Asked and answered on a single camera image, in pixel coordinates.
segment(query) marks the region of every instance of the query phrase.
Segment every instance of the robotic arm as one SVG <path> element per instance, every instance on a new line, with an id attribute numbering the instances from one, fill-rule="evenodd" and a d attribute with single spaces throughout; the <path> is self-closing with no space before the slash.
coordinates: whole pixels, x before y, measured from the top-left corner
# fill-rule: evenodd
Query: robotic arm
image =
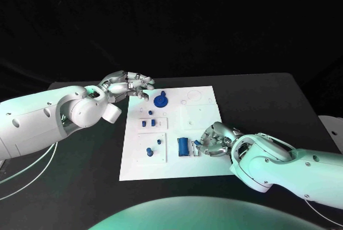
<path id="1" fill-rule="evenodd" d="M 137 73 L 111 73 L 97 86 L 70 86 L 0 103 L 0 160 L 26 155 L 91 127 L 101 117 L 114 123 L 126 96 L 149 100 L 155 80 Z"/>
<path id="2" fill-rule="evenodd" d="M 300 198 L 343 209 L 342 154 L 296 149 L 263 133 L 244 135 L 221 122 L 195 144 L 212 157 L 231 154 L 231 172 L 254 190 L 267 192 L 278 184 Z"/>

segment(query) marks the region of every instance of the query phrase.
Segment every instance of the robotic hand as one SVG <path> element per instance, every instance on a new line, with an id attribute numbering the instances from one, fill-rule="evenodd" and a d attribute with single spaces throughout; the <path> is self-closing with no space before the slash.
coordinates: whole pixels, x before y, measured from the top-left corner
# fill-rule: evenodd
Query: robotic hand
<path id="1" fill-rule="evenodd" d="M 267 192 L 278 184 L 300 198 L 343 209 L 342 154 L 296 149 L 263 133 L 244 135 L 221 122 L 195 144 L 212 157 L 231 155 L 231 172 L 254 190 Z"/>
<path id="2" fill-rule="evenodd" d="M 155 80 L 119 71 L 100 84 L 70 86 L 0 103 L 0 160 L 26 155 L 95 125 L 101 117 L 114 123 L 121 109 L 113 104 L 127 96 L 149 100 L 143 88 Z"/>

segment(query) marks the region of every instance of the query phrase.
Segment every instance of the white board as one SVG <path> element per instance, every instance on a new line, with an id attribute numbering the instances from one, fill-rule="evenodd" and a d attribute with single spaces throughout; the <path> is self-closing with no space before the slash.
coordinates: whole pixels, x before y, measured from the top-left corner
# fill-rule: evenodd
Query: white board
<path id="1" fill-rule="evenodd" d="M 155 106 L 155 97 L 166 92 L 169 104 Z M 144 91 L 146 102 L 130 97 L 120 180 L 180 178 L 231 175 L 229 155 L 193 155 L 192 141 L 205 129 L 222 121 L 212 86 L 169 88 Z M 189 138 L 189 157 L 179 157 L 178 138 Z M 147 148 L 155 154 L 147 156 Z"/>

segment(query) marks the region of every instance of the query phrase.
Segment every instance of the table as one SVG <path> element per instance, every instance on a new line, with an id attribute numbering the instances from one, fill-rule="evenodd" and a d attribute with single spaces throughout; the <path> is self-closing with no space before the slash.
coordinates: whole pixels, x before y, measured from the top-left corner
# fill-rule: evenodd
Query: table
<path id="1" fill-rule="evenodd" d="M 49 89 L 98 82 L 54 83 Z M 214 86 L 224 123 L 244 133 L 267 133 L 299 148 L 340 153 L 293 76 L 287 73 L 156 79 L 156 88 Z M 273 207 L 329 227 L 287 189 L 254 191 L 235 176 L 119 181 L 129 99 L 116 104 L 123 114 L 75 132 L 59 142 L 55 158 L 33 184 L 0 201 L 2 229 L 87 229 L 126 208 L 166 197 L 214 196 Z M 2 179 L 23 169 L 44 150 L 5 163 Z M 38 165 L 0 186 L 2 196 L 23 187 L 42 171 Z M 342 210 L 316 204 L 335 221 Z"/>

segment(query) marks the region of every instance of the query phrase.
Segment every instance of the green-lit surface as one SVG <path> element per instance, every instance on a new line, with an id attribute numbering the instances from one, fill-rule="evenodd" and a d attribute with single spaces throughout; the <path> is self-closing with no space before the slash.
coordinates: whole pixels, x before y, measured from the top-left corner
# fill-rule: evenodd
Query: green-lit surface
<path id="1" fill-rule="evenodd" d="M 91 230 L 322 230 L 296 216 L 266 206 L 214 197 L 159 199 L 123 210 Z"/>

